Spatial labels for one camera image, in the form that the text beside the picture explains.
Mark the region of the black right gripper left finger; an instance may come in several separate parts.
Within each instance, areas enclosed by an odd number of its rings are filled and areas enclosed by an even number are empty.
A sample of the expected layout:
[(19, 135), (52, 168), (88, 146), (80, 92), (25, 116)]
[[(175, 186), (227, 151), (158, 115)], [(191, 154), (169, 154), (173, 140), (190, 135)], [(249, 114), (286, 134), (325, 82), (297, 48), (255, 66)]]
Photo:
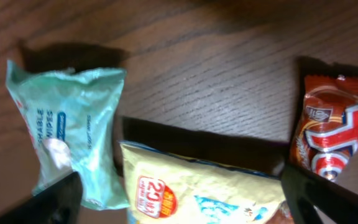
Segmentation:
[(0, 224), (76, 224), (83, 186), (72, 172), (41, 193), (0, 214)]

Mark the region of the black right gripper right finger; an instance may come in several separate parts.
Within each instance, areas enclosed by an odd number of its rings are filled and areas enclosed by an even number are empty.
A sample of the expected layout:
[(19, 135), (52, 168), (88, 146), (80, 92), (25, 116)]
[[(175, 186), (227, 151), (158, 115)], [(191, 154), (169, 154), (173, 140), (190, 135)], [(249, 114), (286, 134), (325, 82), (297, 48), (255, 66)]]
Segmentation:
[(358, 195), (304, 168), (287, 164), (281, 184), (295, 223), (321, 223), (316, 209), (336, 223), (358, 223)]

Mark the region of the orange brown candy bar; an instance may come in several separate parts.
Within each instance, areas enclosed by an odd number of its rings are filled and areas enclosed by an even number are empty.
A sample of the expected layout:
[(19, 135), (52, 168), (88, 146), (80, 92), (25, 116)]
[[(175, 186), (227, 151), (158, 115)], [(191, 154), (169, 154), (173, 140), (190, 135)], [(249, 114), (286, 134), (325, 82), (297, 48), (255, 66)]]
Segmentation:
[(306, 75), (290, 162), (334, 182), (358, 151), (358, 77)]

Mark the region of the teal wet wipes pack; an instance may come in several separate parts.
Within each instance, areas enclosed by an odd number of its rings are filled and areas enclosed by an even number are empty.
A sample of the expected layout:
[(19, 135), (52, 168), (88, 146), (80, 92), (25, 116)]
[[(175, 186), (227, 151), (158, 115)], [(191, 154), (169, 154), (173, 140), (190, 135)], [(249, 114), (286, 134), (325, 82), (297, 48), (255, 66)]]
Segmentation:
[(122, 68), (30, 73), (7, 61), (6, 87), (40, 162), (34, 195), (77, 172), (83, 186), (82, 206), (92, 210), (129, 207), (112, 149), (114, 114), (125, 77)]

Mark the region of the large yellow snack bag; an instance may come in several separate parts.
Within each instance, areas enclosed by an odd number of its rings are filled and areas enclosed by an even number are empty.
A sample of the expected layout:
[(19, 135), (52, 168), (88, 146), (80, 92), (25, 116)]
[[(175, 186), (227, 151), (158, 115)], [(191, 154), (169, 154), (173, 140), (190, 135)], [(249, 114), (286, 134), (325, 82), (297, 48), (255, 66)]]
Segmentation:
[(122, 141), (134, 223), (290, 223), (278, 179)]

